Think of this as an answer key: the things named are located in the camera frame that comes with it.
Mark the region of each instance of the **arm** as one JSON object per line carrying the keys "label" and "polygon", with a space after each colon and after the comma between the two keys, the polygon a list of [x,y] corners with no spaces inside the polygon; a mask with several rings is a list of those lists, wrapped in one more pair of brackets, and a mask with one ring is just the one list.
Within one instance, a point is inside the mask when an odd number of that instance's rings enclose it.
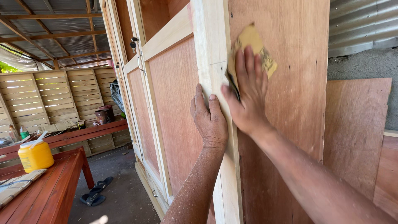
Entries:
{"label": "arm", "polygon": [[251,47],[236,54],[241,101],[221,91],[237,127],[249,135],[278,169],[294,197],[315,223],[397,223],[342,179],[279,133],[265,116],[268,77]]}
{"label": "arm", "polygon": [[203,150],[163,218],[163,224],[207,222],[214,185],[228,139],[226,120],[214,94],[209,96],[210,112],[205,106],[202,87],[196,86],[191,115],[203,138]]}

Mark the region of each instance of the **white lid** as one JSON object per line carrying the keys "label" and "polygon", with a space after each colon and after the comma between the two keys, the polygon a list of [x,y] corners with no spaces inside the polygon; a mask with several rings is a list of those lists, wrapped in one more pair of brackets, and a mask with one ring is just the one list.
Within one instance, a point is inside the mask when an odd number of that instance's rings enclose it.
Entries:
{"label": "white lid", "polygon": [[28,141],[28,142],[26,142],[26,143],[21,144],[21,145],[20,145],[20,148],[30,147],[30,146],[32,146],[35,142],[37,142],[37,144],[40,144],[40,143],[43,142],[43,139],[34,140],[34,141]]}

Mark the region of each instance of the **black slipper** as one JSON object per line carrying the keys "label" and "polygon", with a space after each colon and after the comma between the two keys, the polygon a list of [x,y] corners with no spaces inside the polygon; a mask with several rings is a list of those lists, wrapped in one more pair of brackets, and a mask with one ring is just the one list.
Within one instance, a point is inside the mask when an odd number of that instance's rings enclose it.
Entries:
{"label": "black slipper", "polygon": [[98,193],[88,193],[80,197],[80,201],[90,207],[101,204],[105,199],[105,196]]}
{"label": "black slipper", "polygon": [[107,177],[104,181],[98,181],[90,193],[99,193],[103,191],[113,180],[113,177]]}

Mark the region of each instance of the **nike logo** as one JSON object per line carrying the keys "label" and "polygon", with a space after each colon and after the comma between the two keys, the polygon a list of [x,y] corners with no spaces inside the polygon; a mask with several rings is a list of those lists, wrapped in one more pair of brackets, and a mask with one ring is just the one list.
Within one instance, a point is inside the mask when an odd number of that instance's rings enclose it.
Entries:
{"label": "nike logo", "polygon": [[94,198],[97,196],[98,193],[96,193],[93,197],[90,198],[90,200],[94,200]]}

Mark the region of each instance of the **drawer handle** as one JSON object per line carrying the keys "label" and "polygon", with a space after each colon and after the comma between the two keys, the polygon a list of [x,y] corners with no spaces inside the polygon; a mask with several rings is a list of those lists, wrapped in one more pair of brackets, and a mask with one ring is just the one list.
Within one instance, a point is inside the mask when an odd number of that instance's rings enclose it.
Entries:
{"label": "drawer handle", "polygon": [[153,195],[154,197],[159,198],[157,195],[155,195],[155,188],[153,188],[152,195]]}

